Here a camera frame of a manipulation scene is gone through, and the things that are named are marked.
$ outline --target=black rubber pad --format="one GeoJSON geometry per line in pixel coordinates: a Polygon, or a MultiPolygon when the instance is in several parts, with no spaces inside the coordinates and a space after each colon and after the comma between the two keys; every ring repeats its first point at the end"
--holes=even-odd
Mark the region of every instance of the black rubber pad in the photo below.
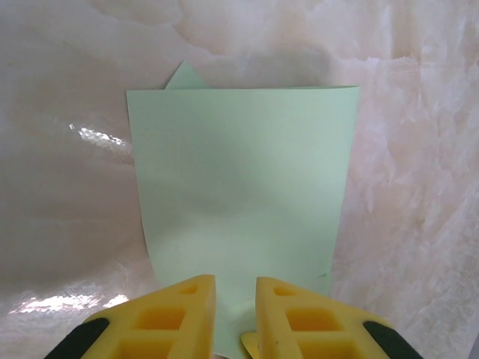
{"type": "Polygon", "coordinates": [[[107,318],[98,318],[79,325],[45,359],[80,359],[109,324],[107,318]]]}
{"type": "Polygon", "coordinates": [[[423,359],[394,329],[378,322],[362,324],[391,359],[423,359]]]}

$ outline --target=white plastic sheet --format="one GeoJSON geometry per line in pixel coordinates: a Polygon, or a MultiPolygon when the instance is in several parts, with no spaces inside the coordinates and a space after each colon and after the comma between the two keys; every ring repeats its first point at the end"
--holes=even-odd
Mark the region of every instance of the white plastic sheet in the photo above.
{"type": "Polygon", "coordinates": [[[478,9],[2,0],[0,357],[41,358],[156,288],[124,91],[186,60],[216,87],[361,85],[332,294],[426,358],[464,358],[479,329],[478,9]]]}

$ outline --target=paper sheet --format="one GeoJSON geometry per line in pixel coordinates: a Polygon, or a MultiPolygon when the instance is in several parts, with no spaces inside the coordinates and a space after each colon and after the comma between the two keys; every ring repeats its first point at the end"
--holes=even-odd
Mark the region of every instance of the paper sheet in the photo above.
{"type": "Polygon", "coordinates": [[[208,88],[208,84],[187,62],[182,62],[166,85],[166,90],[208,88]]]}
{"type": "Polygon", "coordinates": [[[216,275],[215,352],[241,358],[256,277],[328,291],[359,89],[180,79],[127,93],[144,234],[162,286],[216,275]]]}

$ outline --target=crumpled plastic backdrop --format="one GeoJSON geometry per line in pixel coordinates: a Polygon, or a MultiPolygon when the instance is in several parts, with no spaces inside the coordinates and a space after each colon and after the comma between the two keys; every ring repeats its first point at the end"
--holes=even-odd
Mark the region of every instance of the crumpled plastic backdrop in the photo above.
{"type": "Polygon", "coordinates": [[[0,357],[157,288],[126,89],[361,85],[332,295],[426,358],[479,331],[479,4],[1,0],[0,357]]]}

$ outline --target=rectangular hole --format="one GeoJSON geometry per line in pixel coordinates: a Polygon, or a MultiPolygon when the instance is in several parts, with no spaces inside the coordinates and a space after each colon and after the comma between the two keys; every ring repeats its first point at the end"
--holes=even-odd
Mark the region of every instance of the rectangular hole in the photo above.
{"type": "Polygon", "coordinates": [[[275,292],[276,295],[278,295],[280,297],[286,297],[286,296],[291,296],[291,295],[296,294],[292,290],[289,290],[289,289],[286,289],[286,288],[281,288],[280,286],[277,286],[276,288],[274,288],[273,291],[275,292]]]}
{"type": "Polygon", "coordinates": [[[188,288],[180,290],[180,294],[195,294],[198,291],[198,286],[189,286],[188,288]]]}
{"type": "Polygon", "coordinates": [[[134,329],[179,331],[185,313],[185,309],[181,307],[158,307],[143,310],[134,329]]]}
{"type": "Polygon", "coordinates": [[[170,340],[122,340],[115,359],[167,359],[170,340]]]}
{"type": "Polygon", "coordinates": [[[341,331],[343,327],[327,309],[289,309],[286,317],[292,331],[341,331]]]}
{"type": "Polygon", "coordinates": [[[352,340],[299,341],[303,359],[364,359],[352,340]]]}

